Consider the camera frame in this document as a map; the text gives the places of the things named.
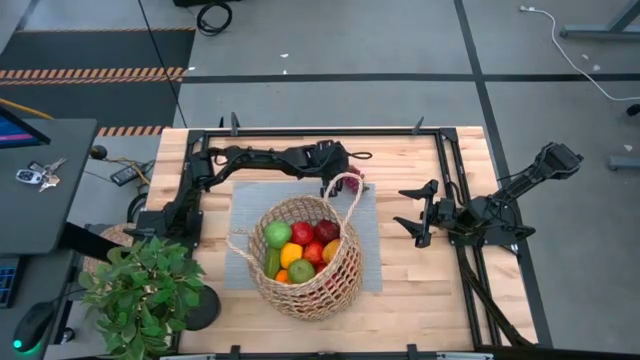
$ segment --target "gray floor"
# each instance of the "gray floor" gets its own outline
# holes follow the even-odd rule
[[[607,22],[625,2],[522,4],[551,12],[561,26]],[[193,24],[192,15],[170,0],[143,3],[154,27]],[[572,73],[550,41],[549,19],[520,13],[521,2],[464,0],[464,5],[485,73]],[[191,75],[470,73],[452,1],[245,0],[232,7],[228,32],[196,35]],[[12,11],[19,17],[24,8],[25,0],[0,3],[0,48],[15,27],[4,17]],[[9,18],[17,23],[15,16]],[[41,0],[26,24],[41,30],[143,26],[133,0]],[[589,71],[598,65],[600,72],[640,72],[639,42],[561,43]],[[640,83],[602,85],[614,96],[640,96]],[[585,156],[576,176],[545,183],[520,202],[526,223],[538,229],[530,247],[554,345],[640,353],[640,313],[634,308],[640,301],[634,281],[640,173],[605,167],[609,154],[640,156],[640,119],[621,116],[629,104],[606,100],[588,83],[487,87],[512,171],[529,164],[549,141],[565,142]],[[180,102],[190,126],[216,126],[231,111],[243,126],[411,125],[421,116],[425,125],[484,125],[472,83],[183,85]],[[153,157],[158,138],[96,142],[114,155],[144,161]],[[88,170],[108,175],[113,169],[107,165],[90,163]],[[99,199],[88,201],[89,193]],[[135,193],[133,185],[118,188],[86,175],[70,217],[79,224],[122,222]]]

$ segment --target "gray mat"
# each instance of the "gray mat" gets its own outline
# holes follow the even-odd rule
[[[367,184],[369,191],[362,194],[360,203],[350,223],[360,236],[364,253],[363,290],[382,291],[382,271],[380,268],[380,235],[376,211],[376,188]],[[296,181],[284,183],[236,182],[233,185],[230,229],[253,230],[260,218],[282,199],[298,195],[318,195],[320,182]],[[336,210],[345,215],[353,202],[354,195],[348,190],[331,199]],[[240,249],[247,250],[247,235],[231,234],[231,242]],[[231,250],[227,250],[224,267],[224,286],[227,289],[255,289],[247,261]]]

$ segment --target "green fruit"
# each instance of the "green fruit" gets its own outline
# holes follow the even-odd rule
[[[307,259],[298,259],[289,265],[289,280],[294,284],[302,284],[316,276],[316,270]]]
[[[279,270],[280,250],[269,247],[267,248],[267,254],[264,257],[264,274],[269,279],[275,279]]]
[[[273,221],[264,230],[264,237],[269,246],[281,249],[291,239],[291,226],[284,221]]]

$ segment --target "keyboard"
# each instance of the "keyboard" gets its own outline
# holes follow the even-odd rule
[[[18,291],[23,260],[18,256],[0,257],[0,309],[10,308]]]

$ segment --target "monitor screen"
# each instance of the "monitor screen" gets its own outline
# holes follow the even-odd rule
[[[0,145],[3,147],[12,145],[25,146],[36,145],[39,142],[38,138],[0,115]]]
[[[0,149],[48,143],[48,137],[0,106]]]

